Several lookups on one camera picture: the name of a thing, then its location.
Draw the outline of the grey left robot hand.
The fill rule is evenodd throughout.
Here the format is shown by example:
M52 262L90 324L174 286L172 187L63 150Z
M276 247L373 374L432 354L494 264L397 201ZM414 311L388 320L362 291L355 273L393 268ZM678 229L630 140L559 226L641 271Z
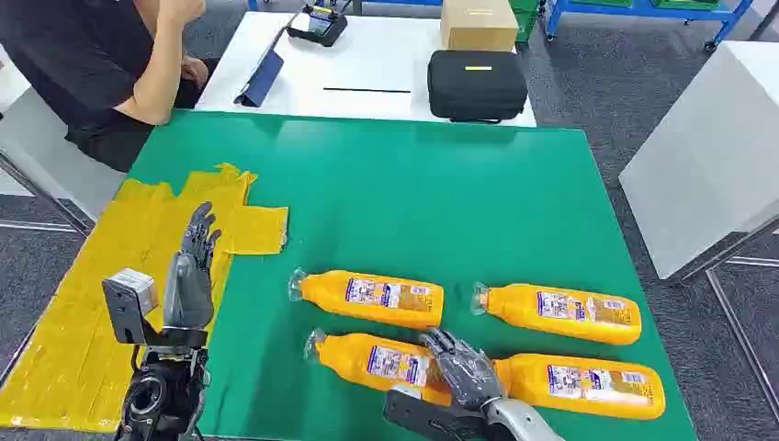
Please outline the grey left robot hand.
M212 230L212 203L192 213L165 281L163 328L200 331L214 316L210 269L221 230Z

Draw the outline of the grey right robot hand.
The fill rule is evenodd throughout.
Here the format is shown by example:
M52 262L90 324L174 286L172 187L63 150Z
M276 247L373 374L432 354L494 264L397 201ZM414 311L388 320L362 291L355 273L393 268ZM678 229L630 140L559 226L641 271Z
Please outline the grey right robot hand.
M439 328L422 332L420 340L434 356L460 407L477 411L505 396L491 360L481 350Z

